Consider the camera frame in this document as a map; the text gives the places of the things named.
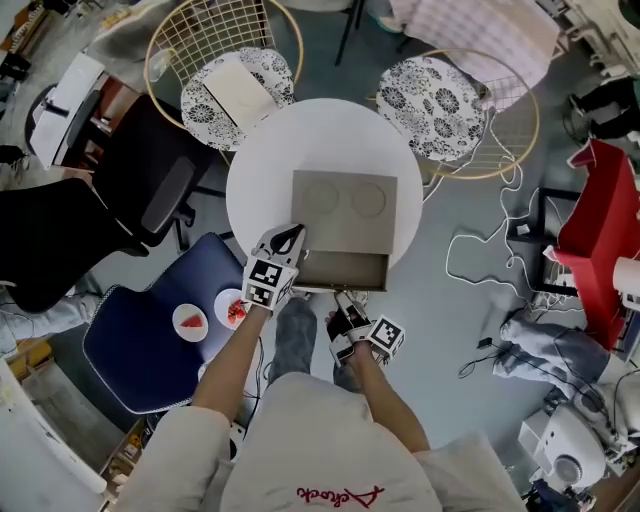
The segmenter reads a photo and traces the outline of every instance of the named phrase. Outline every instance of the white round table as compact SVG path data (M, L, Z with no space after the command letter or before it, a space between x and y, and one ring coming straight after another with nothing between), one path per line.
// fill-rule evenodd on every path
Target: white round table
M236 153L227 180L227 213L245 254L265 231L291 222L297 169L396 176L389 266L402 257L422 215L418 162L400 133L376 112L328 98L284 107L262 121Z

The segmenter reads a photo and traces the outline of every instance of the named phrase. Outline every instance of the yellow object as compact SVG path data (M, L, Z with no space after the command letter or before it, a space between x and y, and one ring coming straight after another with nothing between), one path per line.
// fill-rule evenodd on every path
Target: yellow object
M266 0L280 10L288 20L298 42L298 63L293 83L302 71L304 45L298 24L291 13L276 0ZM264 0L229 0L215 3L209 0L187 0L174 9L156 29L144 63L144 81L151 100L171 123L184 125L167 114L153 92L149 80L149 62L154 53L172 49L169 65L185 87L191 77L219 55L243 47L276 48L269 26Z
M105 30L110 29L111 27L117 25L120 21L131 16L131 9L123 8L118 9L115 14L111 16L107 16L104 20L102 20L102 28Z
M9 368L21 380L29 375L27 366L35 368L52 356L51 345L46 338L36 338L18 342L18 356L9 364Z

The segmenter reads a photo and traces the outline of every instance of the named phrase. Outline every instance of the watermelon slice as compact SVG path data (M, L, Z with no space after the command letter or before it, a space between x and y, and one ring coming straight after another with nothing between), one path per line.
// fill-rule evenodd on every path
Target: watermelon slice
M193 315L184 320L181 324L181 327L204 327L204 323L202 322L202 318L200 315Z

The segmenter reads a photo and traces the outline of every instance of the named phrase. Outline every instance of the cardboard box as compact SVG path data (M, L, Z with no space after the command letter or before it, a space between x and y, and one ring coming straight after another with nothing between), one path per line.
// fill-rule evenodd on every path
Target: cardboard box
M393 176L294 171L291 220L307 229L295 285L385 291L396 196Z

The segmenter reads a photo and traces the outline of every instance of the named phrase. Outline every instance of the white plate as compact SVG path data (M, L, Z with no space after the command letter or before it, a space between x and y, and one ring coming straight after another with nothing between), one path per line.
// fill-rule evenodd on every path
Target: white plate
M202 318L202 327L182 327L182 325L180 325L193 315L200 315L200 318ZM173 321L173 328L183 340L194 343L202 341L207 335L207 332L209 332L209 322L207 321L206 315L198 306L194 306L193 304L180 304L173 310L171 320Z
M215 302L213 303L213 311L215 312L218 321L232 331L235 331L238 328L242 323L242 320L236 320L235 324L229 322L229 306L240 298L242 298L242 292L240 290L237 288L227 288L218 294Z

